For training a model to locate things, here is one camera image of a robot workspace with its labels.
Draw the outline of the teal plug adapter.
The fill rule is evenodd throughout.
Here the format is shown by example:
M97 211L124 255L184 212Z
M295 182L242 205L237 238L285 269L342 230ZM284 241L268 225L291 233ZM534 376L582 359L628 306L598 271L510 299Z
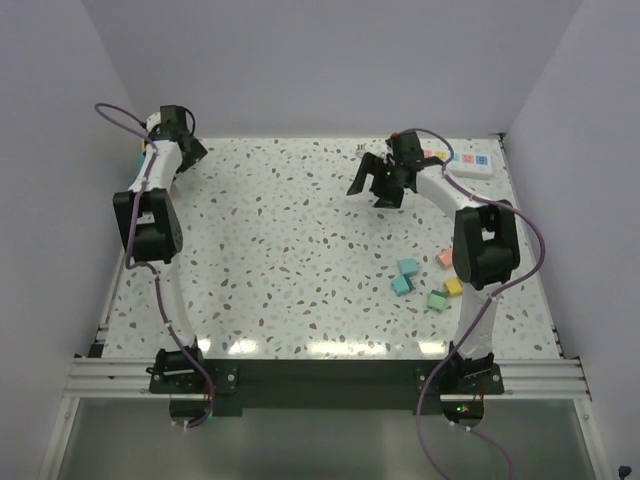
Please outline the teal plug adapter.
M391 287L396 296L403 296L414 290L411 278L408 275L400 275L391 281Z
M418 262L413 258L399 260L397 262L397 268L399 273L403 276L416 275L420 270Z

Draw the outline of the salmon plug adapter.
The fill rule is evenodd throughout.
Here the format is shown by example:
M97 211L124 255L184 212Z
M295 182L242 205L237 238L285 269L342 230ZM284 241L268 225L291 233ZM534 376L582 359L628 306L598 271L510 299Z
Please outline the salmon plug adapter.
M453 266L453 250L452 249L446 249L441 251L436 257L435 257L435 261L437 263L437 265L443 269L443 270L448 270L451 269Z

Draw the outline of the green plug adapter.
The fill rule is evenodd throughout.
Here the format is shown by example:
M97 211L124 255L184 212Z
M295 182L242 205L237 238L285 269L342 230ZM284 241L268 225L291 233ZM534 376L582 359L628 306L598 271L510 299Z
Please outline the green plug adapter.
M427 308L436 312L443 312L448 303L448 295L438 290L432 290L427 297Z

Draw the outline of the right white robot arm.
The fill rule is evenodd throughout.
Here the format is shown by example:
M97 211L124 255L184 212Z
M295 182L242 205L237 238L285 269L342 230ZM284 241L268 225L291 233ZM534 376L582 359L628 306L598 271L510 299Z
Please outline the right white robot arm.
M445 363L448 386L469 392L481 373L493 366L493 329L498 295L520 265L519 240L514 208L506 200L485 200L455 181L448 167L458 156L448 141L443 158L424 153L418 134L406 130L386 140L387 152L364 152L347 193L362 192L372 179L370 191L376 208L401 206L406 191L429 200L453 221L452 265L463 284L458 327Z

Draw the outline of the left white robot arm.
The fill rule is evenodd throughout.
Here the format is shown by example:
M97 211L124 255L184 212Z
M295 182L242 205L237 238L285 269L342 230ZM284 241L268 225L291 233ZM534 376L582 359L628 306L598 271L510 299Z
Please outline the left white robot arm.
M186 313L179 280L183 231L170 190L176 176L207 155L195 136L195 116L184 106L164 105L143 123L143 161L136 179L113 196L113 207L125 249L126 267L151 275L161 340L149 373L171 375L185 392L200 390L207 368Z

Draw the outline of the pink cube plug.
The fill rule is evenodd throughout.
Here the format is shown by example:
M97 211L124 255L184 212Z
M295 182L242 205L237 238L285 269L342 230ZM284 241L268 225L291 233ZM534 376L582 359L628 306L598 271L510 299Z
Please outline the pink cube plug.
M177 184L173 184L170 189L170 194L172 197L179 198L181 196L181 190L179 189Z

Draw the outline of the white power strip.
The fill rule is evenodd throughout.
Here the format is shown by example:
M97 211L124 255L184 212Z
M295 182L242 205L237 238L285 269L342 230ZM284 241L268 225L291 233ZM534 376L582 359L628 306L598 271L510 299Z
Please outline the white power strip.
M356 156L362 158L366 153L366 145L359 144L356 148ZM437 157L441 161L448 158L448 150L423 149L425 158ZM478 180L490 180L494 176L493 157L489 153L477 151L456 151L447 171L458 178Z

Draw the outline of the teal triangular socket block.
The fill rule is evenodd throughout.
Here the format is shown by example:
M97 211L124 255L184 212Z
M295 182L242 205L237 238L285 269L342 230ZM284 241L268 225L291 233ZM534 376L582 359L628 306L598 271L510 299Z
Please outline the teal triangular socket block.
M141 172L144 171L145 161L146 161L146 153L141 152L137 157L135 176L138 176Z

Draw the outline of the yellow plug adapter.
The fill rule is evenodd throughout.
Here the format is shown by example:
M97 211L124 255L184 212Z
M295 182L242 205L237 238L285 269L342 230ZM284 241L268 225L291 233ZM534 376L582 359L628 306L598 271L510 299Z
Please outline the yellow plug adapter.
M458 297L463 294L463 282L458 277L448 278L444 281L444 289L448 297Z

